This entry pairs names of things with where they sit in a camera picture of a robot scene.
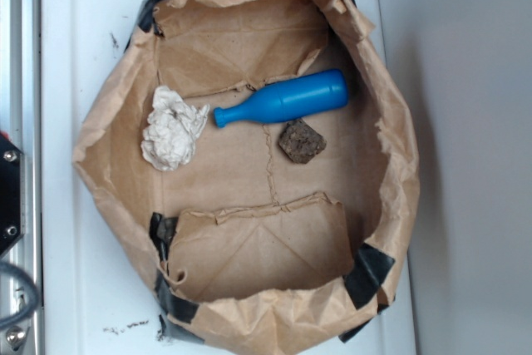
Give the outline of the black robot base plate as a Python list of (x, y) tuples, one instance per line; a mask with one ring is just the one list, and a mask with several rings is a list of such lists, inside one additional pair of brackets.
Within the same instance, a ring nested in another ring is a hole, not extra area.
[(1, 256), (20, 239), (21, 227), (21, 152), (1, 134), (0, 211)]

